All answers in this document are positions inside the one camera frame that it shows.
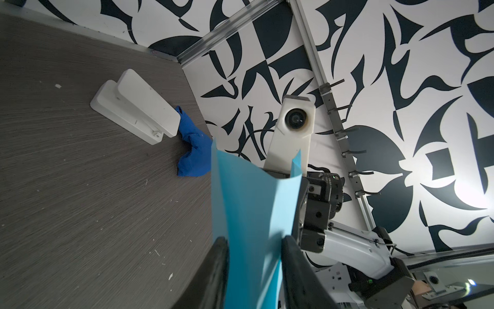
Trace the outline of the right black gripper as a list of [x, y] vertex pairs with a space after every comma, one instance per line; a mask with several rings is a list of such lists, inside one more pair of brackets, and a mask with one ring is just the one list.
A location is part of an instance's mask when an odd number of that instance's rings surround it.
[[343, 181], [336, 173], [308, 172], [302, 177], [292, 236], [304, 251], [321, 253], [325, 231], [343, 204]]

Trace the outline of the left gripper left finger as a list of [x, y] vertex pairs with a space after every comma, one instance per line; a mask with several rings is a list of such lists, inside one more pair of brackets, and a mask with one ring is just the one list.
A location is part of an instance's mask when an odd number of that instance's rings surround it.
[[225, 237], [218, 237], [188, 287], [172, 308], [224, 308], [229, 264], [228, 240]]

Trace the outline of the light blue paper sheet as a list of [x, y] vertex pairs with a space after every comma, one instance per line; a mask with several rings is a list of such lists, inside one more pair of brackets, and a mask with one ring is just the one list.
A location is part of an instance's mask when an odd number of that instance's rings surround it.
[[283, 280], [282, 240], [293, 229], [302, 180], [301, 154], [289, 177], [211, 147], [213, 237], [228, 241], [225, 308], [277, 308]]

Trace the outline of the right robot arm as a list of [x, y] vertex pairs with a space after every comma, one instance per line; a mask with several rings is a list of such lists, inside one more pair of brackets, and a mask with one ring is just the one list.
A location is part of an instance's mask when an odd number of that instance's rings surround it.
[[344, 200], [343, 181], [329, 171], [303, 176], [293, 235], [334, 301], [351, 308], [401, 308], [414, 284], [392, 257], [384, 228], [358, 230], [334, 220]]

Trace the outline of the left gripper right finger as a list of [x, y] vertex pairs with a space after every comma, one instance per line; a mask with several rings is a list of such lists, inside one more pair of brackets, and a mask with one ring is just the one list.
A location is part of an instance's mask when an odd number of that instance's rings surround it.
[[338, 308], [292, 236], [282, 240], [281, 262], [286, 308]]

